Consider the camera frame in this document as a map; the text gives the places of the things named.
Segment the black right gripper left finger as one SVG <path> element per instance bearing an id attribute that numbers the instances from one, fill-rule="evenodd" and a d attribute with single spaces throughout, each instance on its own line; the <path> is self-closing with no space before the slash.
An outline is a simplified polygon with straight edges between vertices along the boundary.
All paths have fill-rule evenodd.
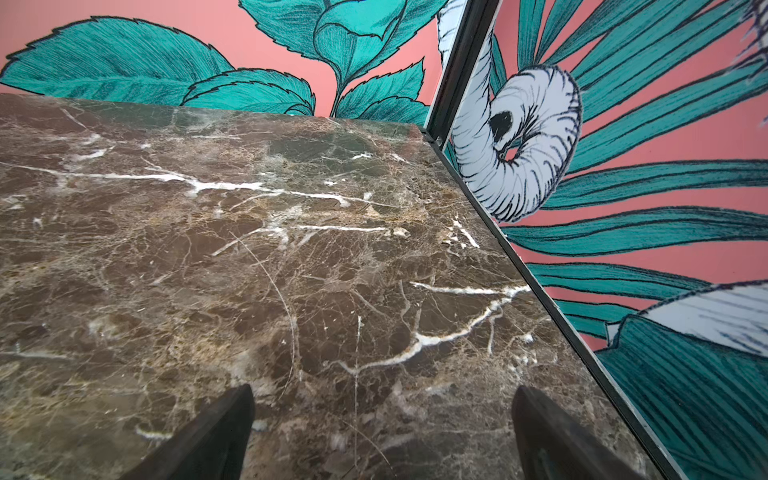
<path id="1" fill-rule="evenodd" d="M 231 388 L 121 479 L 238 479 L 254 419 L 251 386 Z"/>

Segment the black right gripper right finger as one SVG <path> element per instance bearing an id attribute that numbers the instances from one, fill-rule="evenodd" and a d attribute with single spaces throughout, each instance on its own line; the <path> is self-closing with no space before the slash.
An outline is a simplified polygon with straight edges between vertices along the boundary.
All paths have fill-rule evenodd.
<path id="1" fill-rule="evenodd" d="M 527 479 L 641 477 L 537 388 L 518 387 L 512 401 L 511 417 Z"/>

